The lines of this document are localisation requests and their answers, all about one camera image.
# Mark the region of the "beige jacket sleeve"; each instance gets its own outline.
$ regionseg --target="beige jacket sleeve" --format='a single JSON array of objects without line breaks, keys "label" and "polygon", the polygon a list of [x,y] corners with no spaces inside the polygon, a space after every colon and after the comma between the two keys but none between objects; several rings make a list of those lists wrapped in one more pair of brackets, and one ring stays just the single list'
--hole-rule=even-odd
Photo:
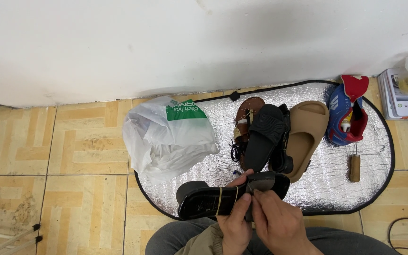
[{"label": "beige jacket sleeve", "polygon": [[190,239],[175,255],[223,255],[223,232],[218,223]]}]

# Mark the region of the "black cable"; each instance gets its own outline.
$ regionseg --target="black cable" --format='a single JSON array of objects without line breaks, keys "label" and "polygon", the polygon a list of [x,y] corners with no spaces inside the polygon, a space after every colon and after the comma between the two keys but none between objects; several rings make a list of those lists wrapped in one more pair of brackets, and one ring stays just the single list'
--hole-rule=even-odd
[{"label": "black cable", "polygon": [[399,251],[397,251],[397,249],[401,249],[401,250],[408,250],[407,247],[393,247],[393,245],[391,244],[391,229],[393,228],[394,223],[397,223],[398,221],[402,221],[402,220],[408,220],[407,217],[404,218],[399,218],[399,219],[395,219],[391,224],[390,227],[388,228],[388,243],[390,244],[391,248],[393,248],[397,253],[403,255],[402,253],[400,253]]}]

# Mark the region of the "silver reflective mat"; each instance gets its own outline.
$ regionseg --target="silver reflective mat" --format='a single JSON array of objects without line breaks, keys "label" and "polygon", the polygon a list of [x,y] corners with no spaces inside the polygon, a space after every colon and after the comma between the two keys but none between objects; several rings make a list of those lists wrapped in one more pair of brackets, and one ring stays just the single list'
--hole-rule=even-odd
[{"label": "silver reflective mat", "polygon": [[[286,85],[275,90],[244,94],[235,102],[229,98],[198,101],[196,104],[213,125],[220,153],[207,156],[190,171],[156,186],[139,178],[140,188],[160,211],[178,219],[175,194],[180,185],[189,181],[205,181],[210,187],[221,187],[238,177],[234,171],[241,171],[241,168],[238,162],[232,161],[228,144],[233,138],[236,112],[244,100],[257,96],[265,103],[277,106],[285,103],[290,109],[308,100],[326,104],[335,88],[335,85],[326,83]],[[348,162],[349,157],[355,154],[355,143],[339,147],[332,145],[325,136],[314,152],[308,170],[298,182],[291,184],[285,201],[299,206],[306,215],[350,213],[367,206],[382,192],[383,185],[389,181],[390,170],[394,169],[390,135],[382,119],[366,100],[363,108],[369,119],[363,133],[364,139],[358,142],[360,182],[351,183],[348,180]]]}]

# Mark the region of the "blue sneaker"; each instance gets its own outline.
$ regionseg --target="blue sneaker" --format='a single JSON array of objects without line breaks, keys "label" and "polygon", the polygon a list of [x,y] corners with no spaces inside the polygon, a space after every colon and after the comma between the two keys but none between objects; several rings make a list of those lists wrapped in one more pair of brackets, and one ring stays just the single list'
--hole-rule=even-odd
[{"label": "blue sneaker", "polygon": [[[368,115],[362,105],[362,95],[368,89],[368,78],[366,76],[356,78],[350,75],[342,75],[341,77],[343,83],[330,96],[328,105],[330,120],[327,127],[328,139],[338,146],[361,141],[363,131],[368,123]],[[352,114],[349,117],[350,127],[344,131],[341,124],[350,113]]]}]

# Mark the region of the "black mat border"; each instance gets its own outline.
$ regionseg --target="black mat border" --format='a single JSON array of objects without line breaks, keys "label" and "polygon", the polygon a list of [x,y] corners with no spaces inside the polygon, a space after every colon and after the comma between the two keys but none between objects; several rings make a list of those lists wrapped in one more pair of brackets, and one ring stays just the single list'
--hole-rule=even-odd
[{"label": "black mat border", "polygon": [[[271,91],[271,90],[277,90],[277,89],[284,89],[284,88],[289,88],[289,87],[294,87],[294,86],[299,86],[299,85],[303,85],[303,84],[309,84],[309,83],[326,83],[326,84],[332,84],[332,85],[339,85],[339,83],[336,82],[331,82],[331,81],[324,81],[324,80],[307,80],[307,81],[303,81],[303,82],[299,82],[299,83],[294,83],[294,84],[288,84],[288,85],[284,85],[284,86],[276,86],[276,87],[271,87],[271,88],[265,88],[265,89],[258,89],[258,90],[253,90],[253,91],[247,91],[247,92],[243,92],[243,93],[239,93],[240,95],[247,95],[247,94],[253,94],[253,93],[258,93],[258,92],[264,92],[264,91]],[[225,95],[225,96],[220,96],[220,97],[214,97],[214,98],[207,98],[207,99],[201,99],[201,100],[197,100],[195,102],[205,102],[205,101],[211,101],[211,100],[216,100],[216,99],[221,99],[221,98],[229,98],[229,95]],[[390,172],[388,173],[387,176],[387,180],[385,180],[385,183],[382,185],[382,187],[380,188],[380,190],[366,203],[364,203],[361,206],[358,206],[355,209],[352,210],[348,210],[348,211],[331,211],[331,212],[304,212],[303,216],[317,216],[317,215],[333,215],[333,214],[351,214],[354,212],[358,212],[361,209],[365,208],[366,206],[372,204],[380,194],[382,194],[382,192],[385,190],[385,188],[387,188],[388,183],[390,183],[391,177],[393,176],[394,173],[394,167],[396,164],[396,158],[394,156],[394,144],[393,144],[393,137],[391,136],[391,131],[390,128],[388,127],[387,122],[385,121],[385,118],[383,117],[382,113],[380,113],[380,111],[377,109],[377,107],[375,107],[373,105],[373,103],[369,100],[367,100],[365,97],[363,97],[363,101],[366,102],[369,106],[371,106],[374,111],[377,113],[377,115],[379,116],[380,120],[382,121],[382,124],[385,126],[385,130],[387,131],[387,135],[388,135],[388,139],[390,141],[390,152],[391,152],[391,167],[390,167]],[[161,210],[156,204],[154,204],[154,202],[152,202],[152,200],[149,198],[149,196],[146,194],[146,192],[144,191],[143,187],[141,186],[139,177],[138,177],[138,173],[135,171],[135,178],[136,178],[136,182],[138,183],[138,186],[141,190],[141,192],[143,193],[144,197],[149,201],[149,203],[155,207],[159,212],[161,212],[162,214],[174,219],[174,220],[178,220],[178,221],[182,221],[181,218],[179,217],[175,217],[167,212],[164,212],[163,210]]]}]

